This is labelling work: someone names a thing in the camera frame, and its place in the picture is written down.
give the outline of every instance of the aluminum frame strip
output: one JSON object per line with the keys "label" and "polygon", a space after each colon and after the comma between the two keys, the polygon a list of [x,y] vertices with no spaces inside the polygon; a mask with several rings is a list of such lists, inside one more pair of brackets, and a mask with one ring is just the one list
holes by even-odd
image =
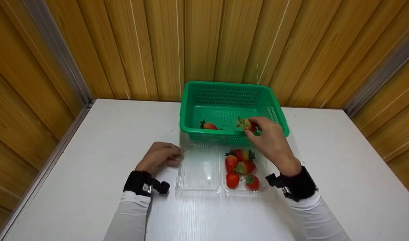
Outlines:
{"label": "aluminum frame strip", "polygon": [[67,130],[63,138],[60,140],[59,144],[51,153],[50,157],[46,160],[44,166],[38,172],[37,176],[33,180],[32,184],[27,189],[24,196],[21,198],[20,202],[17,204],[16,208],[11,213],[10,217],[5,222],[4,226],[0,230],[0,241],[5,240],[10,236],[10,233],[15,229],[18,222],[21,220],[21,217],[26,212],[27,208],[29,207],[30,203],[35,198],[36,194],[40,190],[41,186],[44,184],[45,180],[47,179],[48,175],[50,174],[53,167],[56,165],[57,161],[59,160],[60,156],[66,149],[67,145],[69,144],[70,140],[80,127],[81,123],[87,116],[88,112],[90,111],[92,103],[87,107],[83,108],[82,111],[79,113],[75,121],[72,123],[70,128]]}
{"label": "aluminum frame strip", "polygon": [[70,82],[82,106],[93,99],[78,66],[67,47],[59,28],[44,0],[23,0],[23,4],[41,32],[63,73]]}
{"label": "aluminum frame strip", "polygon": [[346,114],[352,118],[408,60],[409,35],[348,102]]}

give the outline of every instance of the white sleeve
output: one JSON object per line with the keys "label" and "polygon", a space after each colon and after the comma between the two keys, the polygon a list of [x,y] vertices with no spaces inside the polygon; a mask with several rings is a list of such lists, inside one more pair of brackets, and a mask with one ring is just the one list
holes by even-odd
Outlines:
{"label": "white sleeve", "polygon": [[145,240],[146,217],[150,197],[125,191],[104,241]]}
{"label": "white sleeve", "polygon": [[300,200],[298,203],[291,199],[287,199],[287,202],[307,240],[351,240],[319,192],[310,198]]}

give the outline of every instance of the green plastic basket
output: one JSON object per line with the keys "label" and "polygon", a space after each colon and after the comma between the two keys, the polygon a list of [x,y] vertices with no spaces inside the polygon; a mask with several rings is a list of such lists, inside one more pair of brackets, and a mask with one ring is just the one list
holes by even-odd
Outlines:
{"label": "green plastic basket", "polygon": [[[273,91],[263,85],[190,81],[185,84],[180,107],[180,129],[194,142],[250,145],[245,133],[236,128],[238,116],[265,116],[279,123],[284,135],[289,128]],[[206,120],[222,130],[200,128]]]}

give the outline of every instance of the black wrist device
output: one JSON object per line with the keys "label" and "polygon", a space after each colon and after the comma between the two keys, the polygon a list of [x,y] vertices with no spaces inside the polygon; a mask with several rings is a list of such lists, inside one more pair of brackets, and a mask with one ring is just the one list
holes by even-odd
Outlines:
{"label": "black wrist device", "polygon": [[312,177],[304,166],[301,166],[301,171],[293,177],[287,177],[280,175],[270,174],[265,177],[270,186],[282,188],[282,191],[286,198],[290,198],[296,202],[310,198],[318,191]]}
{"label": "black wrist device", "polygon": [[165,181],[160,183],[146,171],[132,171],[127,178],[123,192],[132,191],[136,195],[151,197],[153,188],[160,194],[167,194],[170,184]]}

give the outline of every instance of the strawberry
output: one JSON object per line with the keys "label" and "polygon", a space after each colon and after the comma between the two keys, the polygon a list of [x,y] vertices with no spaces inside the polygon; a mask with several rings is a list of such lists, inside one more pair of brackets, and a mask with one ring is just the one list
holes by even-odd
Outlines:
{"label": "strawberry", "polygon": [[200,128],[210,129],[210,130],[218,130],[218,128],[213,123],[206,123],[204,119],[203,119],[202,122],[200,122]]}
{"label": "strawberry", "polygon": [[237,166],[237,158],[233,155],[226,157],[226,169],[227,173],[234,173],[234,168]]}
{"label": "strawberry", "polygon": [[226,153],[226,156],[233,155],[237,158],[238,161],[252,161],[255,159],[255,152],[252,152],[249,149],[249,152],[241,149],[231,150],[229,153]]}
{"label": "strawberry", "polygon": [[236,122],[236,127],[237,128],[242,128],[243,130],[250,130],[252,132],[257,131],[257,125],[253,122],[250,122],[249,119],[243,119],[242,117],[238,117],[238,119],[235,120]]}
{"label": "strawberry", "polygon": [[253,162],[241,161],[237,163],[237,166],[233,170],[240,174],[250,174],[255,168],[256,166]]}
{"label": "strawberry", "polygon": [[249,190],[252,190],[252,191],[258,190],[259,188],[258,177],[255,177],[254,175],[247,176],[245,185]]}
{"label": "strawberry", "polygon": [[228,173],[226,175],[227,178],[227,186],[231,189],[235,189],[237,188],[239,182],[240,182],[240,177],[237,174],[232,174],[232,173]]}

